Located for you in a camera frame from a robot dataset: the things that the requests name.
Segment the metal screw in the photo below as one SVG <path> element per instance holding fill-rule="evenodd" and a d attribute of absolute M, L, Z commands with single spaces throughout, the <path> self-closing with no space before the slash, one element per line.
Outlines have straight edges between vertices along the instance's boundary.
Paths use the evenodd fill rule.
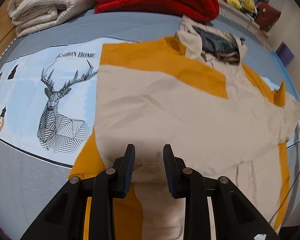
<path fill-rule="evenodd" d="M 78 181 L 79 181 L 79 178 L 78 178 L 78 177 L 72 177 L 72 178 L 70 179 L 70 183 L 71 183 L 71 184 L 76 184 Z"/>
<path fill-rule="evenodd" d="M 192 173 L 191 168 L 184 168 L 182 171 L 183 171 L 184 174 L 191 174 Z"/>
<path fill-rule="evenodd" d="M 109 169 L 106 169 L 106 174 L 114 174 L 115 173 L 115 169 L 114 168 L 109 168 Z"/>
<path fill-rule="evenodd" d="M 229 179 L 227 177 L 220 177 L 220 182 L 223 184 L 227 184 L 229 182 Z"/>

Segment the mattress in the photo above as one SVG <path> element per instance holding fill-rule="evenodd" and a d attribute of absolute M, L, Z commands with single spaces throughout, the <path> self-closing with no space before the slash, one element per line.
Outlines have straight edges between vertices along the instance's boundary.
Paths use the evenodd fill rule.
<path fill-rule="evenodd" d="M 127 41 L 157 40 L 173 35 L 179 29 L 180 21 L 179 17 L 162 14 L 94 14 L 91 10 L 63 25 L 16 39 L 2 55 L 0 71 L 5 62 L 13 62 L 17 58 L 51 46 L 87 42 L 101 37 Z M 273 89 L 285 80 L 287 91 L 298 98 L 276 54 L 263 47 L 249 30 L 222 16 L 212 21 L 211 25 L 243 37 L 248 47 L 244 63 L 260 74 Z M 288 146 L 299 139 L 300 122 Z M 300 143 L 288 149 L 288 164 L 292 183 L 300 169 Z M 39 212 L 62 187 L 70 168 L 71 162 L 42 158 L 36 152 L 25 151 L 0 138 L 0 226 L 12 240 L 20 239 Z M 289 217 L 300 201 L 300 176 L 289 199 L 286 217 Z"/>

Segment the deer illustration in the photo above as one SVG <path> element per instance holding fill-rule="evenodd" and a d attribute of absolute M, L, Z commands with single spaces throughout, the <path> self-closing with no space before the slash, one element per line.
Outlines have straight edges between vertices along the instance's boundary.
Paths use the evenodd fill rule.
<path fill-rule="evenodd" d="M 93 72 L 93 66 L 87 60 L 89 70 L 78 78 L 78 70 L 74 78 L 65 82 L 63 87 L 56 91 L 53 87 L 52 73 L 48 75 L 42 70 L 41 81 L 47 87 L 44 93 L 48 97 L 47 104 L 40 118 L 37 136 L 40 144 L 46 150 L 53 149 L 53 153 L 73 153 L 89 138 L 89 131 L 84 120 L 70 119 L 58 113 L 58 104 L 61 98 L 71 91 L 71 86 L 87 81 L 97 75 L 98 70 Z"/>

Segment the black lamp print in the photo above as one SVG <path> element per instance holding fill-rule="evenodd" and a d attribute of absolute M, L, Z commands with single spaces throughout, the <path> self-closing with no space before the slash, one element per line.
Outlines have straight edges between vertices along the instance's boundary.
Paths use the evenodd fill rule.
<path fill-rule="evenodd" d="M 8 76 L 8 80 L 14 78 L 14 75 L 15 75 L 15 73 L 17 71 L 17 67 L 18 67 L 18 64 L 12 69 L 10 75 Z"/>

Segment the wire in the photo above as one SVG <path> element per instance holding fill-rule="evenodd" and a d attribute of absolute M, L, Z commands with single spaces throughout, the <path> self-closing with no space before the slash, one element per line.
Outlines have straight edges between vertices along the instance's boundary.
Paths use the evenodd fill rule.
<path fill-rule="evenodd" d="M 282 208 L 284 202 L 287 200 L 287 198 L 288 198 L 288 196 L 289 196 L 289 193 L 290 193 L 290 191 L 292 190 L 294 184 L 297 182 L 297 179 L 298 179 L 299 175 L 300 175 L 300 171 L 299 171 L 298 175 L 296 176 L 296 178 L 295 178 L 293 184 L 291 185 L 291 187 L 290 187 L 290 189 L 289 189 L 287 195 L 285 196 L 284 200 L 282 201 L 281 205 L 279 206 L 278 210 L 274 213 L 274 215 L 273 215 L 272 218 L 270 219 L 269 224 L 272 222 L 272 220 L 273 220 L 273 218 L 275 217 L 275 215 L 279 212 L 279 210 Z"/>
<path fill-rule="evenodd" d="M 296 143 L 290 145 L 289 147 L 287 147 L 287 149 L 291 148 L 292 146 L 295 146 L 297 143 L 299 143 L 300 141 L 297 141 Z"/>

